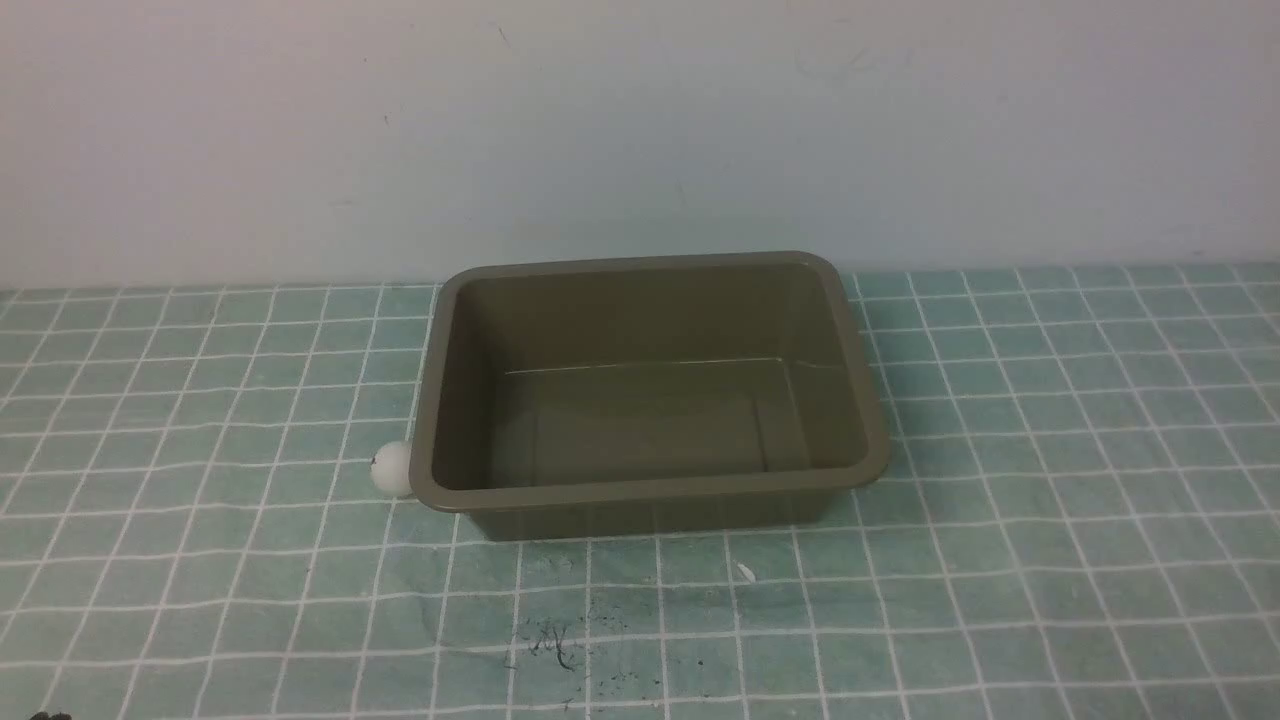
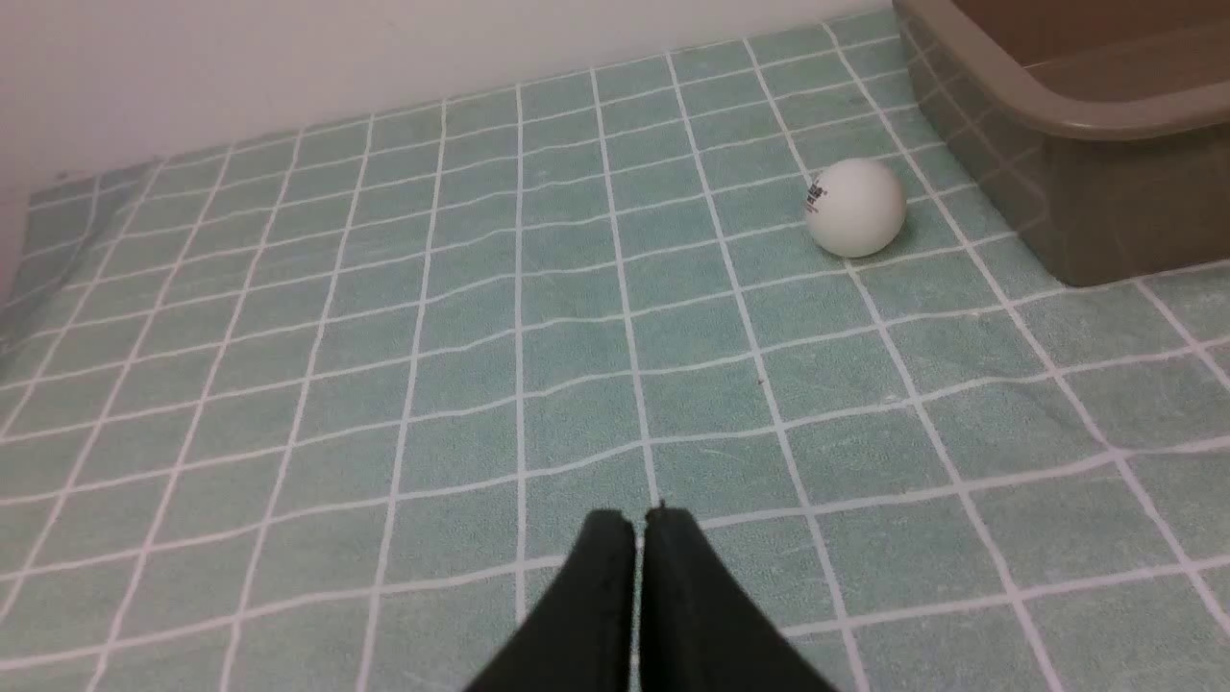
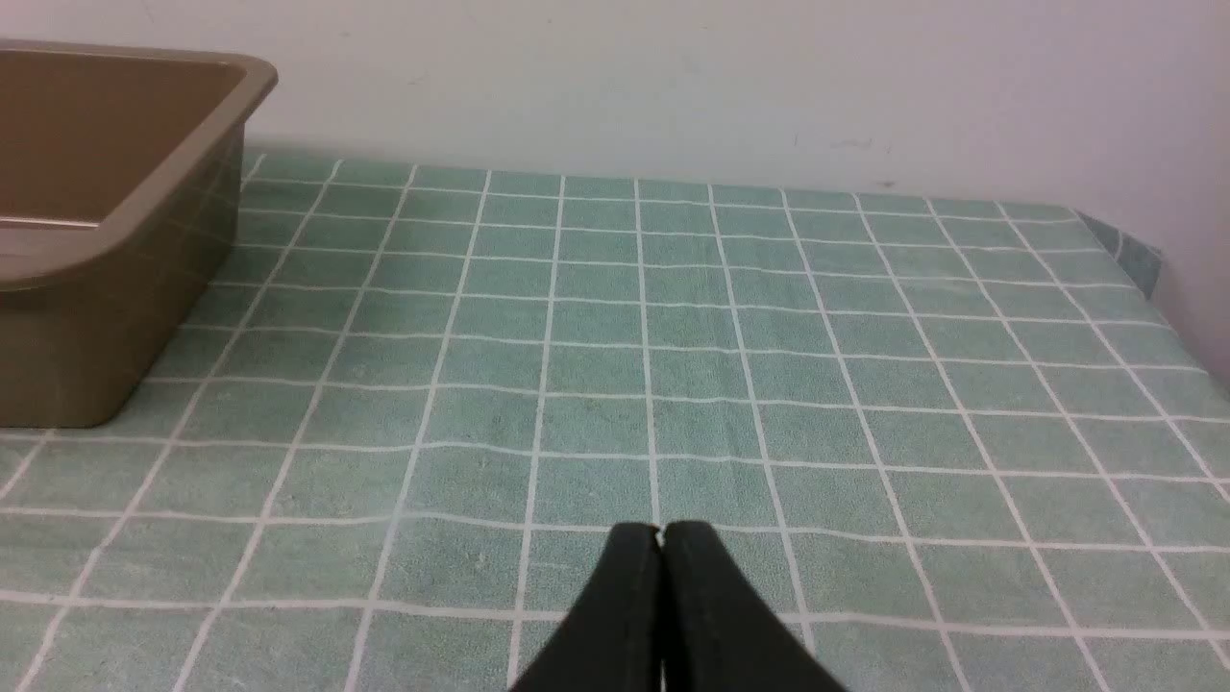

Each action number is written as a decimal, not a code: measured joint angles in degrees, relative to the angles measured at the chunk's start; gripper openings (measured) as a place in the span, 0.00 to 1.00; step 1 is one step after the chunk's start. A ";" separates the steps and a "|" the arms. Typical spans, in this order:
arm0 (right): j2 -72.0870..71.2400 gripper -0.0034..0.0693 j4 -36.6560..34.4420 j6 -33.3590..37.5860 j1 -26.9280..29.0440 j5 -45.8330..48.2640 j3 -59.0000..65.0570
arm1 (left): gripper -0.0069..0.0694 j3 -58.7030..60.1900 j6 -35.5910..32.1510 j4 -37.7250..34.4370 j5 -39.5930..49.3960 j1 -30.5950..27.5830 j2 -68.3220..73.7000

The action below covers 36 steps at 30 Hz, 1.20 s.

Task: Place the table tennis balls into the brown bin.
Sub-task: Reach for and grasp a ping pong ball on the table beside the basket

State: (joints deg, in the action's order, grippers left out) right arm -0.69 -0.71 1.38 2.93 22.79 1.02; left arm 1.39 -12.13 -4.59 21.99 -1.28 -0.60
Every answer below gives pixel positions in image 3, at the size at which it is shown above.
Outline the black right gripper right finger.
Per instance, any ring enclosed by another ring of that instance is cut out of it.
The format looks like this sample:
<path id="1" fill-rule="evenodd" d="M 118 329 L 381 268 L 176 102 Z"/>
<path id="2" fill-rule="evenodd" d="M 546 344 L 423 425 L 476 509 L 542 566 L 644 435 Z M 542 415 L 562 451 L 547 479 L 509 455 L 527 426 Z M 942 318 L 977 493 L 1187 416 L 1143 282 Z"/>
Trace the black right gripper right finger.
<path id="1" fill-rule="evenodd" d="M 663 626 L 668 691 L 843 691 L 700 521 L 668 525 Z"/>

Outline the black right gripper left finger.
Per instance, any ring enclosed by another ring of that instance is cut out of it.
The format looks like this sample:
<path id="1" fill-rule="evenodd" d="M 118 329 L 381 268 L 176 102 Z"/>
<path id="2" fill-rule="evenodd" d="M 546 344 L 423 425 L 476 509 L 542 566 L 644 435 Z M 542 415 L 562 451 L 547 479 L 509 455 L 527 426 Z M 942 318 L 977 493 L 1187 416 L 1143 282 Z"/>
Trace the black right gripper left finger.
<path id="1" fill-rule="evenodd" d="M 659 691 L 658 529 L 616 524 L 579 596 L 513 691 Z"/>

